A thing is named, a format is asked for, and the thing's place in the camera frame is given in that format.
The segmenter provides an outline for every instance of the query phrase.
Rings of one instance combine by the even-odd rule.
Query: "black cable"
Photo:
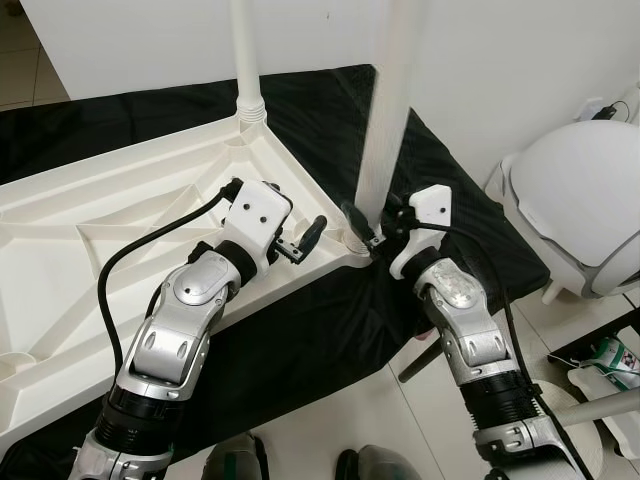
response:
[[[153,315],[153,309],[156,308],[156,303],[158,301],[158,298],[160,297],[161,288],[162,284],[158,285],[153,291],[153,295],[151,295],[151,300],[149,300],[149,305],[147,306],[147,311],[144,314],[144,318],[149,318],[151,315]]]
[[[638,307],[636,307],[636,305],[631,301],[631,299],[629,298],[629,296],[626,293],[623,293],[622,296],[627,300],[627,302],[629,302],[629,305],[631,305],[631,308],[633,308],[634,310]]]
[[[629,108],[629,105],[627,104],[627,102],[624,102],[622,100],[618,100],[617,102],[613,102],[611,105],[609,105],[610,107],[613,107],[616,103],[621,103],[623,104],[626,108],[627,108],[627,118],[625,119],[625,123],[629,121],[629,117],[631,117],[631,109]]]
[[[143,245],[146,245],[149,242],[152,242],[162,237],[163,235],[166,235],[167,233],[175,230],[176,228],[179,228],[189,223],[190,221],[195,220],[196,218],[207,213],[209,210],[215,207],[218,203],[220,203],[220,200],[224,198],[224,193],[225,193],[224,188],[222,188],[215,197],[213,197],[211,200],[209,200],[200,208],[194,210],[193,212],[189,213],[188,215],[185,215],[182,218],[179,218],[178,220],[175,220],[165,225],[164,227],[159,228],[158,230],[148,233],[144,237],[141,237],[138,240],[135,240],[134,242],[131,242],[129,245],[125,246],[116,254],[114,254],[113,257],[111,257],[107,261],[107,263],[105,263],[104,267],[102,267],[102,270],[100,271],[100,276],[98,277],[98,305],[100,306],[100,312],[102,313],[104,326],[107,329],[107,333],[109,334],[109,341],[111,342],[111,348],[113,349],[113,357],[115,362],[115,377],[118,376],[118,372],[122,367],[123,359],[122,359],[122,347],[120,345],[120,339],[118,338],[118,332],[113,323],[113,317],[111,316],[111,311],[109,310],[109,302],[107,301],[107,280],[109,278],[109,274],[111,273],[111,270],[113,270],[113,267],[115,267],[115,265],[120,260],[122,260],[124,257],[129,255],[134,250],[142,247]]]
[[[436,231],[439,231],[439,232],[446,232],[446,233],[455,233],[455,234],[458,234],[460,236],[463,236],[463,237],[471,240],[475,244],[475,246],[478,247],[478,250],[480,251],[480,253],[484,257],[484,259],[487,262],[487,264],[489,265],[489,269],[491,270],[491,274],[494,276],[496,284],[498,285],[498,289],[499,289],[501,297],[502,297],[502,304],[503,304],[503,307],[504,307],[504,314],[505,314],[505,317],[507,319],[507,327],[509,329],[509,335],[511,335],[511,343],[513,345],[513,353],[514,353],[514,355],[516,357],[516,360],[518,361],[518,365],[520,366],[520,371],[521,371],[522,376],[524,377],[525,381],[529,385],[533,385],[533,381],[531,380],[531,376],[529,375],[529,371],[527,369],[527,365],[526,365],[526,363],[524,361],[524,356],[522,355],[522,350],[520,348],[520,343],[518,342],[518,337],[516,335],[516,327],[515,327],[515,323],[514,323],[514,320],[513,320],[513,312],[511,311],[511,305],[509,303],[509,296],[507,294],[507,290],[505,289],[504,284],[502,283],[502,278],[500,277],[500,274],[498,273],[498,269],[496,268],[496,265],[495,265],[493,259],[489,255],[489,252],[487,252],[487,250],[482,245],[482,242],[480,241],[480,239],[478,237],[476,237],[474,234],[469,233],[469,232],[465,231],[464,229],[461,229],[461,228],[458,228],[458,227],[452,227],[452,226],[451,227],[445,227],[445,226],[442,226],[442,225],[435,225],[435,224],[431,224],[431,223],[420,223],[420,222],[415,222],[412,225],[412,227],[414,227],[414,228],[425,228],[425,229],[429,229],[429,230],[436,230]],[[569,435],[567,435],[566,431],[564,430],[564,428],[562,427],[562,425],[560,424],[560,422],[556,418],[556,415],[555,415],[555,413],[553,413],[553,410],[551,410],[551,408],[549,408],[549,406],[546,404],[546,402],[542,399],[542,396],[538,392],[537,389],[534,389],[533,395],[534,395],[534,398],[535,398],[536,402],[538,403],[538,405],[540,405],[540,408],[542,408],[544,413],[551,419],[551,421],[555,425],[556,430],[558,431],[558,434],[560,435],[560,438],[562,439],[562,441],[564,442],[564,444],[568,448],[569,452],[571,453],[571,455],[573,456],[574,460],[578,464],[578,467],[580,468],[580,470],[582,470],[582,473],[585,476],[585,478],[587,480],[593,480],[593,477],[591,476],[591,472],[589,472],[589,470],[587,469],[587,466],[582,461],[582,458],[578,454],[578,451],[576,450],[575,446],[573,445],[573,442],[571,441],[571,439],[569,438]]]

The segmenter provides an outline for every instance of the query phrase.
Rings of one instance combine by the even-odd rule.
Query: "robot forearm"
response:
[[[395,208],[385,236],[375,233],[355,207],[343,205],[358,237],[372,255],[390,263],[394,278],[413,285],[438,328],[442,351],[478,429],[478,453],[494,467],[488,478],[589,478],[553,419],[541,414],[538,387],[511,351],[509,332],[489,315],[482,285],[438,251],[443,232],[456,231],[450,227],[450,188],[434,185]]]
[[[233,180],[237,191],[220,243],[201,242],[161,285],[160,302],[138,329],[71,480],[160,480],[225,304],[278,255],[300,263],[326,226],[318,217],[298,246],[279,239],[292,203],[276,187]]]

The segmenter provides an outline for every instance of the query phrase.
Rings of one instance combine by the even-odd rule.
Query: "black cloth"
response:
[[[261,78],[270,128],[338,205],[354,197],[374,77],[362,65]],[[0,182],[228,117],[236,95],[225,81],[0,113]],[[484,240],[512,300],[545,284],[546,267],[412,111],[391,191],[434,183],[452,188],[453,223]],[[482,281],[495,311],[473,245],[447,238],[442,251]],[[301,288],[212,339],[174,459],[376,372],[428,326],[410,286],[381,262]],[[16,443],[0,478],[66,479],[99,409],[96,400]]]

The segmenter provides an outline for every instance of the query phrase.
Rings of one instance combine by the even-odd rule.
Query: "white pole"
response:
[[[640,388],[638,387],[580,403],[555,413],[560,425],[570,427],[578,423],[600,420],[636,410],[640,410]]]
[[[398,160],[409,114],[411,73],[427,0],[395,0],[373,93],[355,205],[376,229]]]
[[[238,117],[248,123],[261,122],[266,117],[260,94],[260,78],[253,38],[251,0],[231,1],[231,29],[238,77]]]

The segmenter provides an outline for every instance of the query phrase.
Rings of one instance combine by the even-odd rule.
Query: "white wall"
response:
[[[235,77],[231,0],[22,0],[72,99]],[[261,74],[371,63],[384,0],[254,0]]]
[[[481,185],[585,99],[638,81],[638,0],[429,1],[413,106]]]
[[[22,0],[73,99],[235,77],[229,1]],[[412,103],[480,184],[638,80],[640,0],[425,1]],[[374,62],[390,0],[254,2],[269,74]]]

